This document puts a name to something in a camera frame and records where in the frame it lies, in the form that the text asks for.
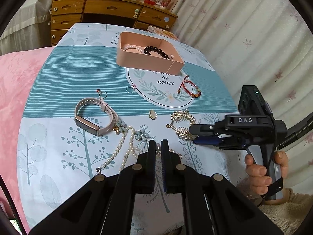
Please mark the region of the cream knit sleeve forearm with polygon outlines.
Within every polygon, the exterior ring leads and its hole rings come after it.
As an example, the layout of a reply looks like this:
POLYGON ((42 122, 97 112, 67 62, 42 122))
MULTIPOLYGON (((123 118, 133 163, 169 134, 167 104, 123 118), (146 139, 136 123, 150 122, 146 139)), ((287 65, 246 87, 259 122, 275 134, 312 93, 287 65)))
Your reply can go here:
POLYGON ((276 225, 284 234, 294 234, 300 227, 312 207, 312 196, 309 194, 294 193, 287 189, 289 198, 285 203, 266 205, 262 203, 261 196, 250 188, 249 179, 244 179, 236 187, 276 225))

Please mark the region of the right hand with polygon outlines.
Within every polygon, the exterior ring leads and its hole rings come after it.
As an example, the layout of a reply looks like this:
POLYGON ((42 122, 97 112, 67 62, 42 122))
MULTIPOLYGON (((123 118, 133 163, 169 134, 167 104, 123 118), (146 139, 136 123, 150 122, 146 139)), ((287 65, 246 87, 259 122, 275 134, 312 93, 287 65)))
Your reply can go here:
MULTIPOLYGON (((274 154, 274 161, 280 165, 282 178, 286 178, 289 169, 289 159, 284 151, 277 151, 274 154)), ((266 176, 266 168, 262 165, 254 163, 253 157, 247 154, 245 157, 246 173, 250 178, 251 189, 259 195, 268 192, 268 187, 272 182, 272 178, 266 176)))

